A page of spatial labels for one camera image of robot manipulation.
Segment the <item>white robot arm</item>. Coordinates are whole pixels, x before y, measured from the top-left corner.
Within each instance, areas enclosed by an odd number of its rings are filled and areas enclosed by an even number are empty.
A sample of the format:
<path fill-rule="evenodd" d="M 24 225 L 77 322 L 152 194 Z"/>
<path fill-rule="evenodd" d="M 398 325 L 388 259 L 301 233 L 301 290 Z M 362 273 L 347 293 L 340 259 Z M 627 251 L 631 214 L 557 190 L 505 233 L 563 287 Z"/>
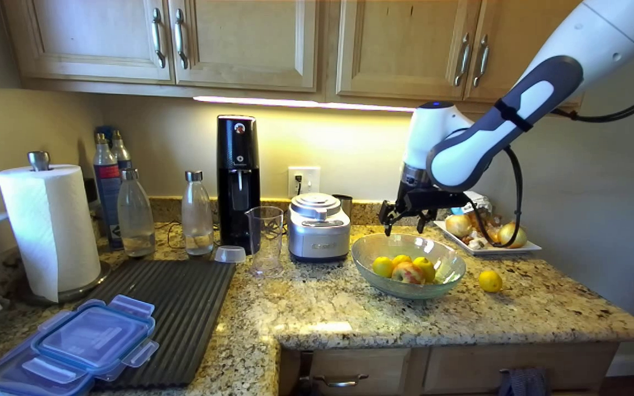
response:
<path fill-rule="evenodd" d="M 465 207 L 471 190 L 519 135 L 568 98 L 634 58 L 634 0 L 581 0 L 541 45 L 521 77 L 482 117 L 449 101 L 411 112 L 395 202 L 383 202 L 386 232 L 416 216 L 422 232 L 438 209 Z"/>

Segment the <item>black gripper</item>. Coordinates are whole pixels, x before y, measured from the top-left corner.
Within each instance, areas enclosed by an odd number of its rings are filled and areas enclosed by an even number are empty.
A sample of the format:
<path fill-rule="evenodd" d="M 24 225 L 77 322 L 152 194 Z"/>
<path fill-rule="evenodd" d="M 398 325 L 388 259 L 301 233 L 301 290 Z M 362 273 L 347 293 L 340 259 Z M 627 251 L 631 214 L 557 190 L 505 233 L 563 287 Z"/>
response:
<path fill-rule="evenodd" d="M 405 165 L 395 202 L 383 202 L 379 220 L 389 237 L 400 218 L 418 216 L 416 232 L 422 233 L 436 220 L 441 209 L 465 207 L 467 196 L 461 191 L 438 190 L 426 169 Z"/>

